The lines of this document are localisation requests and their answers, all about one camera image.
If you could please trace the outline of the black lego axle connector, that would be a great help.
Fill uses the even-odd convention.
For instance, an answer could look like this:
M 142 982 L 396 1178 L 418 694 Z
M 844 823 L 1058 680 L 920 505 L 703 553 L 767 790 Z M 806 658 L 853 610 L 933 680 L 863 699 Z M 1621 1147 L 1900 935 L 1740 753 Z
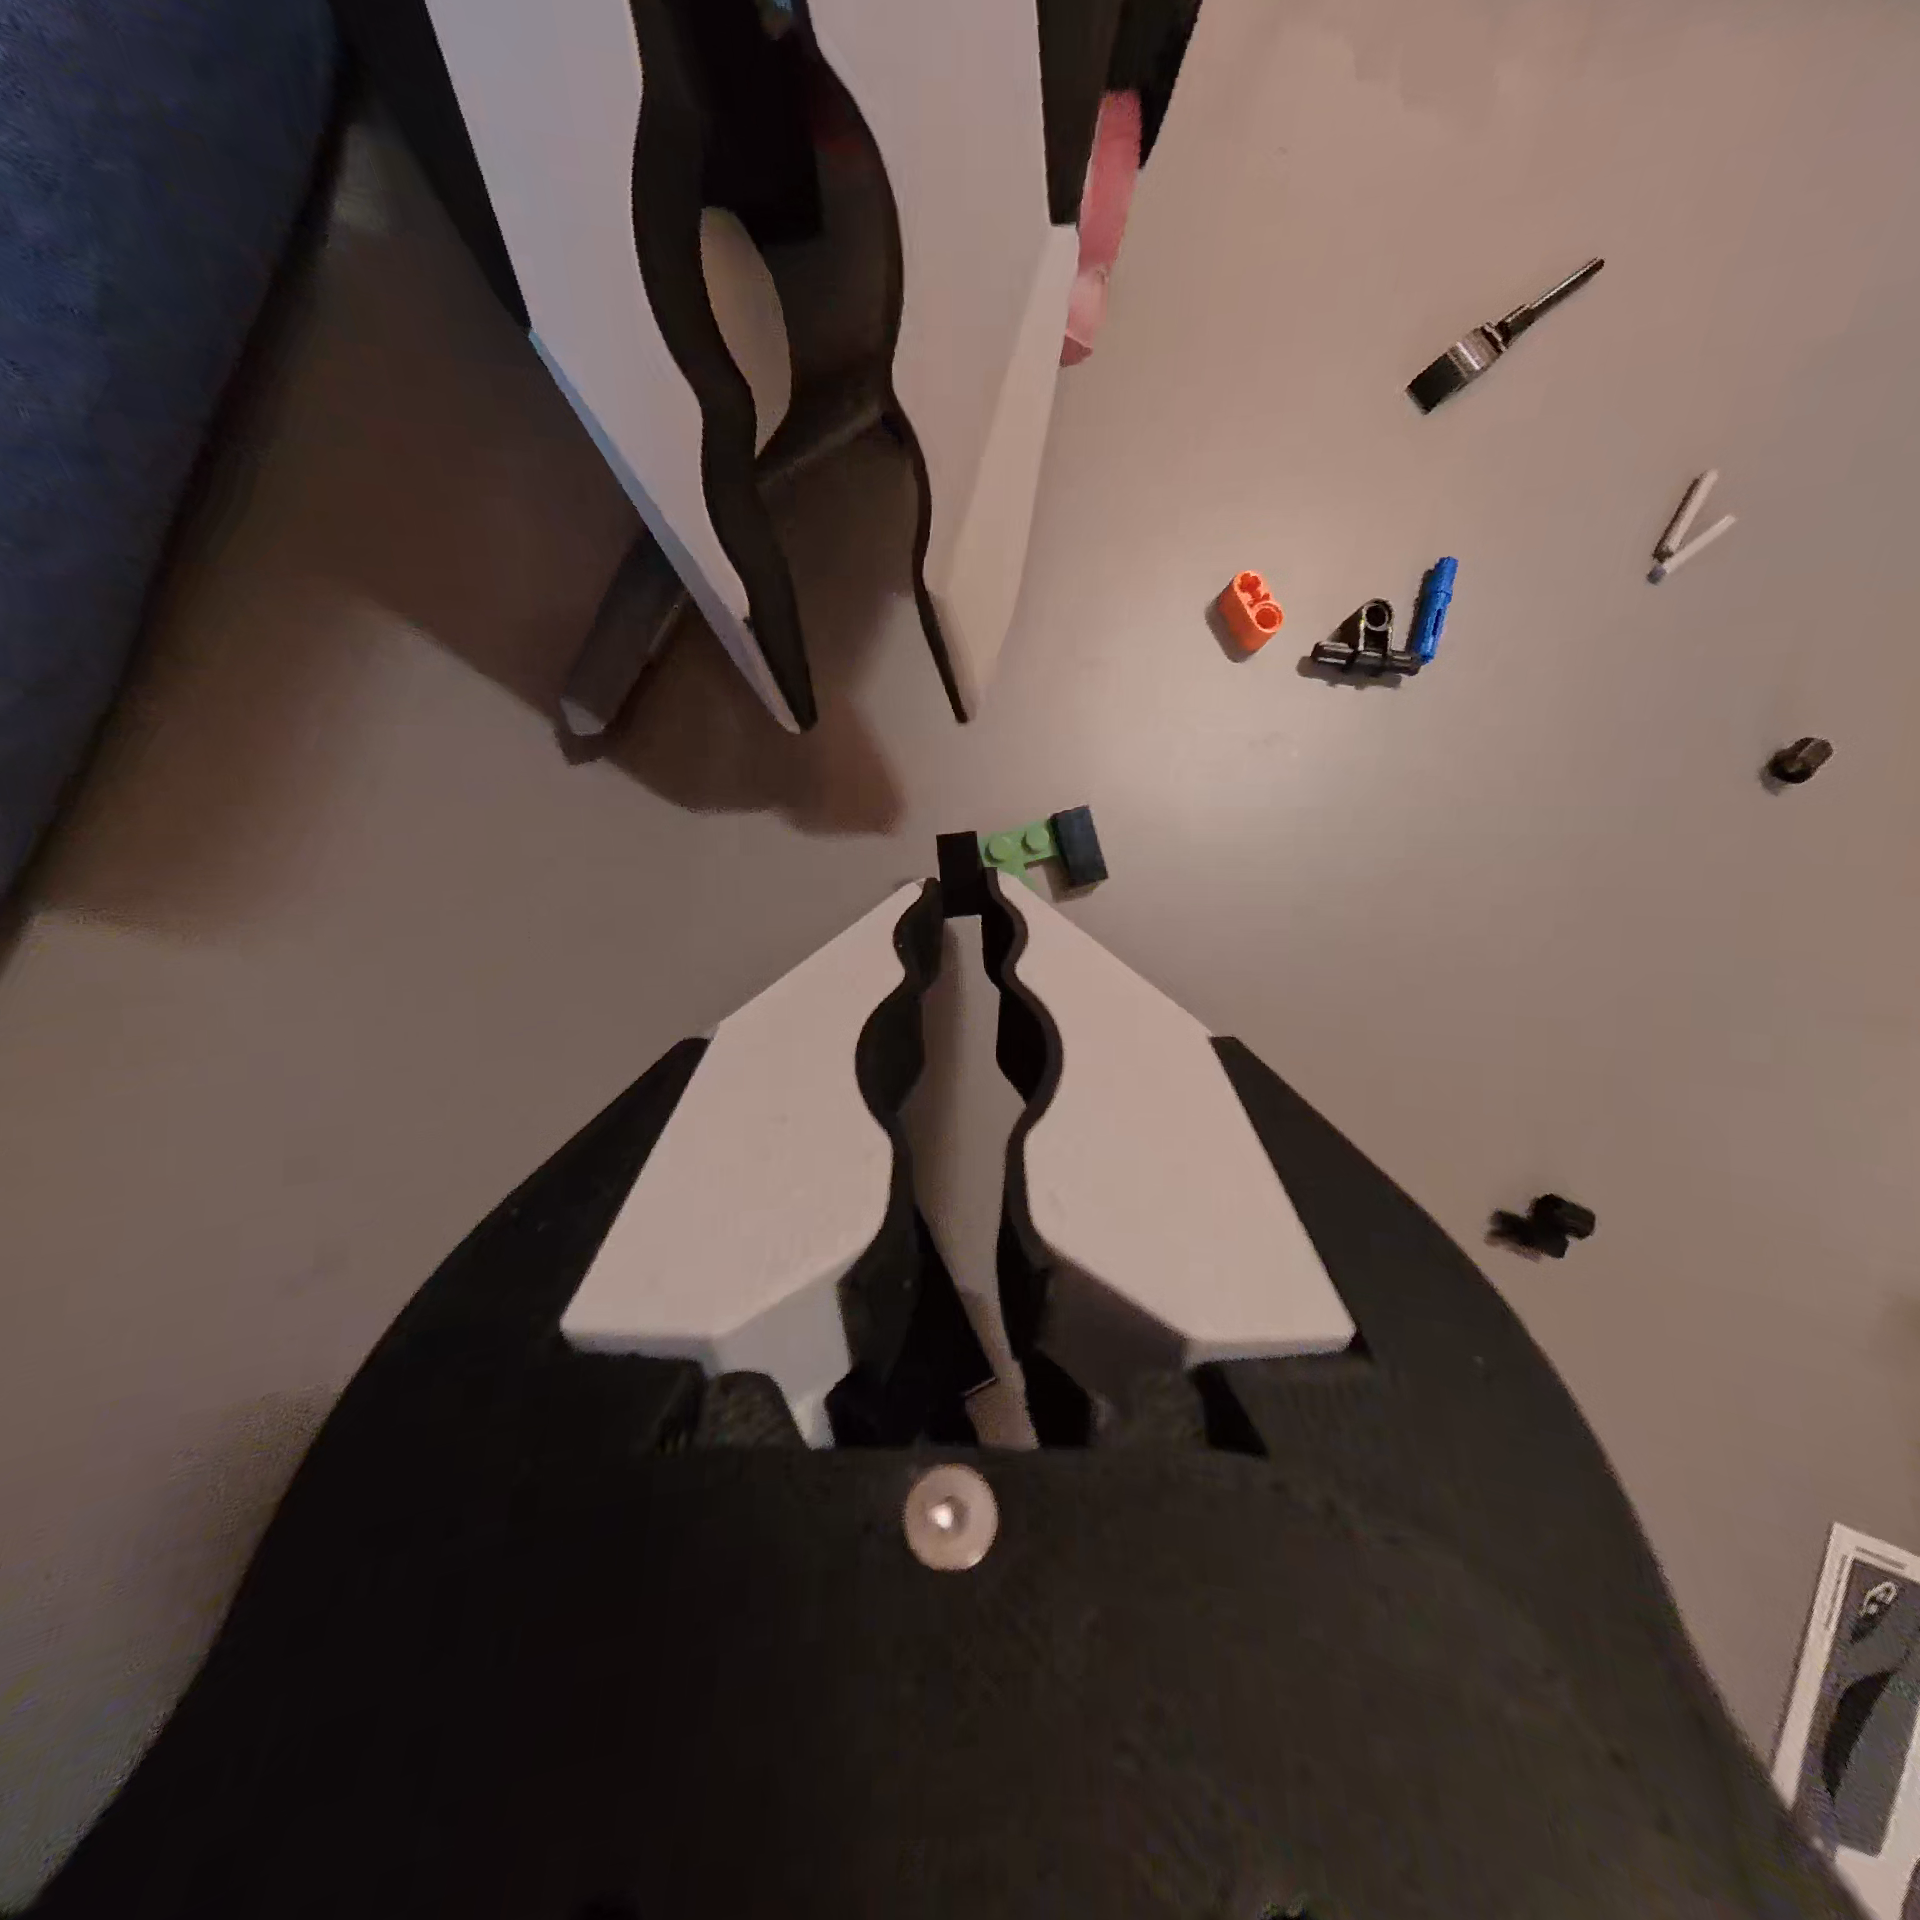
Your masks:
M 1340 626 L 1319 640 L 1306 664 L 1311 672 L 1359 682 L 1403 682 L 1420 675 L 1426 658 L 1397 643 L 1397 610 L 1382 596 L 1362 601 Z

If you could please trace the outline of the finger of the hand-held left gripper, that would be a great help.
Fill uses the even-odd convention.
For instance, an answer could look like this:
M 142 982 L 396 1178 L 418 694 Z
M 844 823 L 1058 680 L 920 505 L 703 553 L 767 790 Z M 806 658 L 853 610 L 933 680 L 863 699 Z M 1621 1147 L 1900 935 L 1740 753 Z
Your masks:
M 819 723 L 756 479 L 752 385 L 703 273 L 703 86 L 669 6 L 427 6 L 527 331 L 760 707 Z
M 1015 623 L 1077 259 L 1048 219 L 1040 18 L 1026 3 L 819 3 L 806 18 L 894 194 L 916 596 L 971 720 Z

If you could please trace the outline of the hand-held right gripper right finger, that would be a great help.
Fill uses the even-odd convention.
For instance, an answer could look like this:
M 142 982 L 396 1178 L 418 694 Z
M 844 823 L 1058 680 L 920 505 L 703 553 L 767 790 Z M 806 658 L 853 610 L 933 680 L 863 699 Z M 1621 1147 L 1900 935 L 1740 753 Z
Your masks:
M 1140 1383 L 1320 1360 L 1358 1335 L 1215 1035 L 1020 881 L 986 879 L 996 1066 L 1022 1110 L 999 1314 L 1045 1450 Z

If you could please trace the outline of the sticker sheet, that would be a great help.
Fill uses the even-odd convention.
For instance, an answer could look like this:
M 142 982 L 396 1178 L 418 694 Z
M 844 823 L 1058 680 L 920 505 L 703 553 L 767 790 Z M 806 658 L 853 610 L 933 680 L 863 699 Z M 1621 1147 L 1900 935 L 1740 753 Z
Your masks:
M 1917 1558 L 1834 1526 L 1771 1760 L 1867 1916 L 1917 1916 Z

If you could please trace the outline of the black lego pin connector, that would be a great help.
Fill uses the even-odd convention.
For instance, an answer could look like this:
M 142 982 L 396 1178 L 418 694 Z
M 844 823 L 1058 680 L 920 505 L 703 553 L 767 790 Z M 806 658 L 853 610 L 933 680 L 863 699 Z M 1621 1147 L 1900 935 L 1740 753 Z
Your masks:
M 1560 1193 L 1539 1193 L 1524 1212 L 1491 1215 L 1487 1241 L 1531 1260 L 1566 1260 L 1568 1251 L 1590 1240 L 1597 1228 L 1594 1209 Z

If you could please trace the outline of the person's left hand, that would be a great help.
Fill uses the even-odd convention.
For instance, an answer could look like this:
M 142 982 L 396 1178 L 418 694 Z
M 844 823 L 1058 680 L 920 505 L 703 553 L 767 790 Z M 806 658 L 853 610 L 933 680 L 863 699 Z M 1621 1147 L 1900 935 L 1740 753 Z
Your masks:
M 1085 364 L 1111 302 L 1111 281 L 1136 194 L 1143 106 L 1136 89 L 1102 97 L 1077 212 L 1077 268 L 1062 324 L 1060 369 Z

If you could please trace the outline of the grey curved lego panel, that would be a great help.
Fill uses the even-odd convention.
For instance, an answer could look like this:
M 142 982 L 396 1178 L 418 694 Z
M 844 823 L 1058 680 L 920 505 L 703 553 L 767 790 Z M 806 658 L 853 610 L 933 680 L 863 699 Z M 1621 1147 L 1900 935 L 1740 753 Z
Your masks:
M 806 474 L 875 431 L 883 414 L 884 383 L 875 369 L 844 369 L 806 380 L 756 450 L 756 504 L 774 515 Z M 559 696 L 564 731 L 579 742 L 610 734 L 666 656 L 667 643 L 695 618 L 703 618 L 703 610 L 667 545 L 646 519 L 638 519 L 567 672 Z

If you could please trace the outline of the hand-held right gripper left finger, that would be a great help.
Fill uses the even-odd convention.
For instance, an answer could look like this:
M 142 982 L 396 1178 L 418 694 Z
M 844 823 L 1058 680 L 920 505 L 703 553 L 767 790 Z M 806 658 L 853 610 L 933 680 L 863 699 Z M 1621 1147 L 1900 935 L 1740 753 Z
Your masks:
M 941 958 L 940 884 L 907 882 L 711 1032 L 564 1308 L 574 1352 L 763 1377 L 835 1446 L 831 1395 L 896 1370 L 920 1294 L 903 1113 Z

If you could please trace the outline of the black lego axle with lever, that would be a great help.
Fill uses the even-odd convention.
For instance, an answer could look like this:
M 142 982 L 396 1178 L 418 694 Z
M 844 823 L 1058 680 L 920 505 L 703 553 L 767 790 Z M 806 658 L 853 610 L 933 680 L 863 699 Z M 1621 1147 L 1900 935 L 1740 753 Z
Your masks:
M 1564 278 L 1534 300 L 1511 310 L 1499 321 L 1471 327 L 1411 380 L 1406 399 L 1420 410 L 1420 414 L 1434 414 L 1440 404 L 1482 380 L 1531 324 L 1571 300 L 1582 287 L 1594 281 L 1602 268 L 1602 257 L 1594 257 L 1573 275 Z

